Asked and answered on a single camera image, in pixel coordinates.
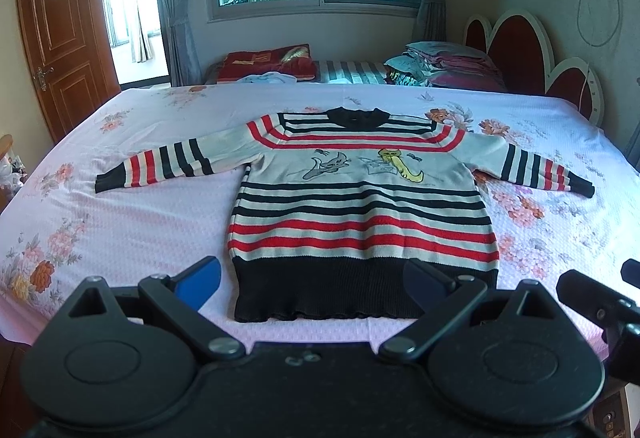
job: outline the yellow cat design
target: yellow cat design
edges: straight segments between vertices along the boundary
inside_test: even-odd
[[[402,161],[402,152],[399,149],[380,149],[378,152],[380,158],[384,162],[390,163],[394,168],[398,170],[400,176],[405,180],[413,183],[420,183],[424,179],[424,173],[420,171],[420,174],[414,174],[409,171],[409,168]]]

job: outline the pink bedsheet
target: pink bedsheet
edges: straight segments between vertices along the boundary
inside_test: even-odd
[[[499,288],[525,277],[552,293],[562,272],[578,269],[640,301],[620,279],[640,258],[640,177],[599,129],[567,102],[449,89],[295,84],[228,84],[127,90],[94,113],[44,159],[0,216],[0,332],[33,342],[82,278],[111,286],[176,274],[205,255],[223,263],[222,285],[201,313],[251,346],[265,341],[370,341],[374,348],[406,320],[232,319],[236,280],[225,250],[226,225],[242,171],[179,178],[96,196],[96,174],[151,147],[198,137],[274,111],[381,108],[490,133],[560,161],[596,187],[593,199],[478,177],[500,242]],[[594,349],[600,331],[571,314]]]

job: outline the gray cat design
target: gray cat design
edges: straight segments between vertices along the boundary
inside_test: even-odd
[[[332,158],[331,160],[326,162],[323,162],[316,157],[311,158],[314,161],[313,169],[310,169],[305,173],[305,175],[302,177],[303,180],[311,180],[312,178],[320,176],[324,173],[335,173],[339,169],[347,167],[349,165],[349,159],[344,153],[338,153],[337,157]]]

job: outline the door panel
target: door panel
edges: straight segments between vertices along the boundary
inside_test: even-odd
[[[17,1],[36,95],[59,142],[120,92],[102,0]]]

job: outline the red headboard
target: red headboard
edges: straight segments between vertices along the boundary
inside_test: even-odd
[[[598,77],[577,57],[554,68],[546,30],[529,12],[509,11],[492,29],[483,16],[472,16],[466,24],[464,44],[491,57],[509,93],[559,97],[575,104],[592,124],[602,122],[604,101]]]

